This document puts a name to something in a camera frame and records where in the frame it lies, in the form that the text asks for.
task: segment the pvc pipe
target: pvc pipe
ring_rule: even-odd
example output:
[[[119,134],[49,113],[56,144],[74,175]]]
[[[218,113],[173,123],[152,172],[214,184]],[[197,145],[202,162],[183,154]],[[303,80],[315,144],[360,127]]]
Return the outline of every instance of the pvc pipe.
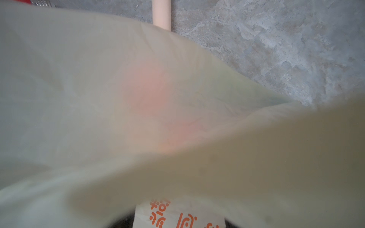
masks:
[[[155,26],[171,31],[171,0],[152,0],[152,21]]]

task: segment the concrete floor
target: concrete floor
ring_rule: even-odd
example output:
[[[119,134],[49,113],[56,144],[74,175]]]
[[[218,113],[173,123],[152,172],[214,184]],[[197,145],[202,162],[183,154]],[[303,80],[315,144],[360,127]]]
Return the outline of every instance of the concrete floor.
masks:
[[[151,23],[151,0],[51,0]],[[172,0],[173,31],[304,105],[365,92],[363,0]]]

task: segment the white plastic bag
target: white plastic bag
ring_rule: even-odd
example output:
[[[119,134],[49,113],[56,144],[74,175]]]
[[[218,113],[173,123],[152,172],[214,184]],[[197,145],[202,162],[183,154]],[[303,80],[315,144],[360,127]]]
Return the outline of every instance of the white plastic bag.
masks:
[[[0,31],[0,151],[21,160],[0,227],[100,228],[183,195],[245,228],[363,225],[361,105],[292,121],[300,104],[117,16],[2,1]]]

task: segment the plastic bag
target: plastic bag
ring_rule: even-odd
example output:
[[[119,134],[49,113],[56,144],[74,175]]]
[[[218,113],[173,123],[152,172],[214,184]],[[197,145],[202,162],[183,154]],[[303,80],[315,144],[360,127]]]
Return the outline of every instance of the plastic bag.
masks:
[[[344,146],[359,148],[363,130],[347,122],[359,116],[290,121],[308,111],[127,18],[2,1],[0,29],[0,151],[4,163],[20,159],[2,171],[1,227],[105,227],[136,204],[182,195],[242,227],[361,224],[364,166],[347,168],[363,161],[358,150],[332,166]]]

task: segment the red object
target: red object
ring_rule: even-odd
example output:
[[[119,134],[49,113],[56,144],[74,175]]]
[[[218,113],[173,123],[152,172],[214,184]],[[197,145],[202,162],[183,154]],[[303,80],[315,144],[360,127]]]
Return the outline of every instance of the red object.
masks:
[[[32,2],[30,0],[15,0],[15,1],[19,1],[19,2],[22,2],[22,3],[32,4]]]

